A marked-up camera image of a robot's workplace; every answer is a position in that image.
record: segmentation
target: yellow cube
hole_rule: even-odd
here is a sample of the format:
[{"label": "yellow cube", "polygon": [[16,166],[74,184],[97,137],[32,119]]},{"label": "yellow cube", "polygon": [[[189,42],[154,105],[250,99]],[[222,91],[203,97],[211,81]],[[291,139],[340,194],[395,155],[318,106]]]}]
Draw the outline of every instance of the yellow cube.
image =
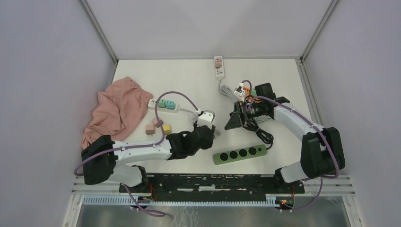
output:
[{"label": "yellow cube", "polygon": [[171,134],[171,126],[169,124],[164,124],[163,125],[163,130],[165,135],[170,135]]}]

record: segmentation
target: crumpled towel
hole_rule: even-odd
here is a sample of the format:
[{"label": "crumpled towel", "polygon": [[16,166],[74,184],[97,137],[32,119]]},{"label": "crumpled towel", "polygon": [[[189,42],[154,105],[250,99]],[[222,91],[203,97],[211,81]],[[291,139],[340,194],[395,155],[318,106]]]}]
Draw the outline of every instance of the crumpled towel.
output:
[{"label": "crumpled towel", "polygon": [[102,135],[111,135],[112,140],[126,139],[148,112],[152,98],[129,77],[110,84],[105,92],[97,94],[99,104],[85,128],[81,147],[85,149]]}]

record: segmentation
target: robotic hand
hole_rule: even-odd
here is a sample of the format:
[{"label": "robotic hand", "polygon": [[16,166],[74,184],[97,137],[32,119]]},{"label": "robotic hand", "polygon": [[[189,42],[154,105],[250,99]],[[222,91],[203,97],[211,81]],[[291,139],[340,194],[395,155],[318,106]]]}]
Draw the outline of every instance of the robotic hand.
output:
[{"label": "robotic hand", "polygon": [[[242,87],[240,83],[237,90],[241,91]],[[234,111],[224,129],[243,127],[251,118],[268,115],[302,141],[301,160],[275,171],[275,177],[280,182],[292,183],[333,173],[338,176],[340,169],[345,167],[339,131],[334,127],[324,128],[307,119],[285,97],[276,98],[270,83],[256,86],[255,91],[257,96],[250,103],[234,103]]]},{"label": "robotic hand", "polygon": [[106,180],[126,184],[129,187],[144,188],[148,185],[145,168],[128,166],[127,163],[145,160],[183,159],[195,155],[199,149],[209,149],[215,138],[213,125],[215,114],[212,111],[202,111],[193,124],[192,132],[182,131],[166,136],[159,145],[152,141],[125,143],[112,141],[110,135],[104,135],[82,151],[82,160],[93,155],[114,149],[102,154],[83,165],[85,184],[97,184]]}]

